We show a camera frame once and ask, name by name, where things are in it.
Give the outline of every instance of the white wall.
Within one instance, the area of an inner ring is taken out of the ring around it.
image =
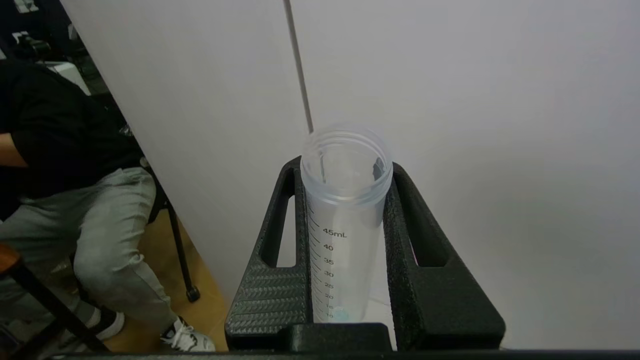
[[[640,345],[640,3],[292,2],[316,127],[387,140],[513,348]]]
[[[62,2],[229,306],[305,133],[282,2]]]

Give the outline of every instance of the wooden floor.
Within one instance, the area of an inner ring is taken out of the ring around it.
[[[186,298],[171,225],[166,210],[147,227],[140,243],[140,252],[156,273],[164,290],[171,297],[172,308],[197,331],[209,335],[216,351],[227,351],[224,322],[225,304],[216,282],[202,262],[189,236],[181,227],[184,250],[193,283],[200,290],[200,300],[190,303]],[[159,341],[159,334],[148,331],[143,324],[127,318],[122,332],[105,341],[114,352],[167,352],[170,349]]]

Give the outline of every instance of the white sneaker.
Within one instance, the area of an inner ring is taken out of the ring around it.
[[[193,330],[183,318],[178,318],[167,331],[160,336],[163,343],[183,352],[215,351],[213,341],[208,336]]]

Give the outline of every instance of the black metal leg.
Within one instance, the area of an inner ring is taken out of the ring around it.
[[[187,288],[187,299],[190,302],[194,302],[200,298],[200,291],[191,283],[191,276],[189,275],[189,267],[187,266],[187,259],[184,255],[184,247],[182,247],[182,237],[180,236],[180,226],[178,225],[178,218],[175,214],[175,210],[171,205],[171,202],[166,202],[167,210],[169,211],[169,221],[171,222],[171,230],[173,231],[173,239],[175,240],[175,248],[178,251],[178,259],[180,260],[180,269],[182,270],[182,277],[184,278],[184,285]]]
[[[104,344],[69,310],[46,286],[26,268],[17,266],[10,271],[13,280],[27,290],[37,301],[49,310],[62,325],[86,346],[96,352],[109,352]]]

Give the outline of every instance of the textured grip surface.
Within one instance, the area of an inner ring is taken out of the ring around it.
[[[277,268],[289,198],[295,196],[296,265]],[[313,322],[309,288],[307,210],[300,157],[280,172],[249,264],[231,305],[225,334],[230,348],[282,348],[277,334]]]

